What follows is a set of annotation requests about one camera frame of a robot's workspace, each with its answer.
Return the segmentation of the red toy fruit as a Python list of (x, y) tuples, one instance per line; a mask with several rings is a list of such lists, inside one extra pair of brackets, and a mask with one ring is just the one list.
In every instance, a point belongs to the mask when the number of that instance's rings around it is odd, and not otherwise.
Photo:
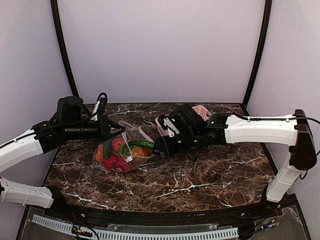
[(126, 143), (125, 140), (122, 138), (119, 138), (119, 137), (114, 138), (111, 142), (111, 148), (112, 148), (113, 152), (118, 153), (121, 146), (125, 143)]
[(128, 173), (134, 170), (133, 157), (128, 158), (120, 156), (116, 162), (116, 169), (120, 173)]

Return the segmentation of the green toy grapes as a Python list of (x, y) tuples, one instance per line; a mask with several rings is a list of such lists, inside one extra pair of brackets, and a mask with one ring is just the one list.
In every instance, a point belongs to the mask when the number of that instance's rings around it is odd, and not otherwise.
[(120, 156), (127, 156), (128, 157), (131, 155), (131, 149), (127, 144), (123, 143), (120, 145), (120, 147), (118, 149), (118, 153)]

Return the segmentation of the green toy cucumber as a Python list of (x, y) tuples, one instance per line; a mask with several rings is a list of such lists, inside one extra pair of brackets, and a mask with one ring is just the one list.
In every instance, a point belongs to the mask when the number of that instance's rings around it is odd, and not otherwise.
[(104, 143), (102, 149), (104, 159), (108, 159), (112, 154), (112, 146), (108, 143)]

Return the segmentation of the right black frame post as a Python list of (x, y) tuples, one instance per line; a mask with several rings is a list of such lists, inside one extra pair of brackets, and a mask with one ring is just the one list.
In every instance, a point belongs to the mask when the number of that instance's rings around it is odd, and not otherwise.
[(265, 42), (266, 42), (268, 28), (269, 28), (270, 16), (272, 11), (272, 2), (273, 2), (272, 0), (265, 0), (264, 2), (263, 16), (261, 21), (261, 28), (260, 28), (256, 53), (255, 53), (254, 61), (252, 64), (252, 69), (249, 76), (246, 91), (242, 101), (242, 106), (245, 109), (248, 107), (248, 104), (250, 102), (250, 98), (255, 86), (257, 75), (258, 75), (261, 59), (263, 56)]

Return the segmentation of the red toy fruit front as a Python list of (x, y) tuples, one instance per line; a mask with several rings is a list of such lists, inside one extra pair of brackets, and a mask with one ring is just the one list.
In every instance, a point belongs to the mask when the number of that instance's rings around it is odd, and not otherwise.
[(112, 148), (113, 152), (118, 153), (121, 146), (125, 143), (126, 143), (125, 140), (122, 138), (119, 138), (119, 137), (114, 138), (111, 142), (111, 148)]

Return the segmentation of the black frame post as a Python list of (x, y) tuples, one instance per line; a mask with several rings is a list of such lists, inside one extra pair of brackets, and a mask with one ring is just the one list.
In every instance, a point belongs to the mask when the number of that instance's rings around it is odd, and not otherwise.
[(260, 28), (256, 53), (255, 53), (254, 61), (252, 64), (252, 69), (249, 76), (246, 91), (242, 101), (242, 106), (245, 109), (248, 107), (248, 104), (250, 102), (250, 98), (255, 86), (257, 75), (258, 75), (261, 59), (263, 56), (265, 42), (266, 42), (268, 28), (269, 28), (270, 16), (272, 11), (272, 2), (273, 2), (272, 0), (265, 0), (264, 2), (263, 16), (261, 21), (261, 28)]
[(80, 95), (79, 95), (78, 88), (76, 86), (76, 81), (73, 75), (70, 59), (68, 56), (67, 46), (65, 42), (65, 37), (63, 33), (62, 20), (61, 20), (61, 15), (59, 10), (59, 1), (50, 0), (50, 6), (51, 6), (51, 13), (53, 18), (55, 34), (58, 42), (58, 47), (59, 47), (63, 67), (67, 77), (67, 82), (72, 95), (75, 97), (79, 97)]

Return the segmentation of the red toy tomato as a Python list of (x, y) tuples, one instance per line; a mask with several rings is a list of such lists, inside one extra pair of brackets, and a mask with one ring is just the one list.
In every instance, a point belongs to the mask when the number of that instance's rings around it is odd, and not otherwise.
[(117, 169), (117, 161), (119, 157), (115, 154), (111, 154), (109, 158), (104, 159), (102, 164), (109, 171), (115, 171)]

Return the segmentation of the brown toy potato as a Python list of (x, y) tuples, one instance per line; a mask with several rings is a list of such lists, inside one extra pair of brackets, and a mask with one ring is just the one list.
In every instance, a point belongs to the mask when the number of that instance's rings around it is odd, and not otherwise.
[(151, 154), (148, 148), (136, 146), (131, 150), (131, 155), (133, 157), (149, 157)]

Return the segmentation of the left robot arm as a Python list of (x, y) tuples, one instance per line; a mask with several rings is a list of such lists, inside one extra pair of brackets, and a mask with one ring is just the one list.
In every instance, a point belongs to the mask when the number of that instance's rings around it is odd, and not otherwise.
[[(29, 158), (47, 154), (69, 141), (107, 141), (123, 132), (125, 128), (104, 115), (107, 95), (102, 92), (93, 111), (78, 96), (58, 100), (57, 110), (50, 120), (42, 121), (20, 136), (0, 146), (1, 172)], [(54, 186), (37, 187), (0, 179), (1, 203), (15, 203), (50, 209), (66, 203), (61, 191)]]

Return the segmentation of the orange toy fruit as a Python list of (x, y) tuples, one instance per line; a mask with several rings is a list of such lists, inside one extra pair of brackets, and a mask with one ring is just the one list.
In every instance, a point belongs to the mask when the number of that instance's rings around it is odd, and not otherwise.
[(100, 162), (100, 163), (102, 163), (105, 160), (104, 151), (103, 151), (103, 145), (102, 144), (100, 144), (97, 147), (94, 158), (95, 158), (95, 160), (97, 162)]

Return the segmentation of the left black frame post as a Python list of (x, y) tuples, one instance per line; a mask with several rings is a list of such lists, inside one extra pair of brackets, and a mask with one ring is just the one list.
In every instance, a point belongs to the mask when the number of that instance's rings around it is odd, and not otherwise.
[(67, 77), (67, 82), (72, 95), (75, 97), (79, 97), (80, 95), (79, 95), (78, 88), (76, 86), (76, 81), (73, 75), (70, 59), (68, 56), (67, 46), (65, 42), (65, 37), (63, 33), (62, 20), (61, 20), (61, 15), (59, 10), (59, 1), (50, 0), (50, 6), (51, 6), (51, 13), (53, 18), (55, 34), (58, 42), (58, 47), (59, 47), (63, 67)]

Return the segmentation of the pink perforated plastic basket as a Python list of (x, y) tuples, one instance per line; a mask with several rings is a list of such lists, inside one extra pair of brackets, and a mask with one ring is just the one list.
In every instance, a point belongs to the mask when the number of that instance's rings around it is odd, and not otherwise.
[[(212, 113), (209, 110), (207, 110), (203, 105), (196, 105), (196, 106), (193, 106), (192, 108), (199, 116), (202, 117), (204, 121), (207, 121), (212, 115)], [(157, 125), (157, 130), (161, 137), (169, 135), (168, 130), (162, 127), (158, 117), (155, 119), (155, 123)]]

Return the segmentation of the black front table rail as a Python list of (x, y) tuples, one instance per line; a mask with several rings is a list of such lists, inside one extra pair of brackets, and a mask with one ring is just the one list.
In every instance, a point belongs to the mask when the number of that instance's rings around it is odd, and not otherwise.
[(47, 215), (97, 227), (106, 227), (109, 224), (173, 227), (217, 223), (221, 227), (230, 225), (248, 231), (254, 221), (282, 213), (279, 203), (269, 202), (264, 198), (258, 203), (214, 210), (134, 212), (68, 204), (61, 192), (56, 190), (54, 193), (53, 206), (44, 210)]

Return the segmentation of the clear zip top bag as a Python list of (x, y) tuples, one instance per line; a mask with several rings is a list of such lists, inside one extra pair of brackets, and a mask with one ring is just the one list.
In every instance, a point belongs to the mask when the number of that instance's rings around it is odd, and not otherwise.
[(98, 145), (92, 158), (92, 167), (106, 173), (129, 173), (138, 169), (154, 154), (154, 141), (142, 130), (125, 121), (125, 131)]

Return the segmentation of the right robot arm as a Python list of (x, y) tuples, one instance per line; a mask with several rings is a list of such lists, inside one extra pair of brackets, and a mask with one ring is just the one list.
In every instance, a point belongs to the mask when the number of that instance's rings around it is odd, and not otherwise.
[(197, 147), (237, 143), (273, 143), (288, 146), (288, 154), (264, 198), (278, 203), (304, 172), (317, 163), (318, 153), (305, 112), (273, 117), (211, 114), (203, 106), (184, 104), (156, 119), (163, 134), (152, 152), (169, 157)]

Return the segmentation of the green toy chili pepper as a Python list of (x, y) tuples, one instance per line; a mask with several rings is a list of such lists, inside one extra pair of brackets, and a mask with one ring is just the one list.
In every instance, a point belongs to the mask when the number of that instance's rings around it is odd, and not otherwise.
[(142, 147), (142, 148), (148, 148), (148, 149), (153, 149), (155, 144), (151, 141), (147, 141), (147, 140), (133, 140), (133, 141), (129, 141), (128, 146), (138, 146), (138, 147)]

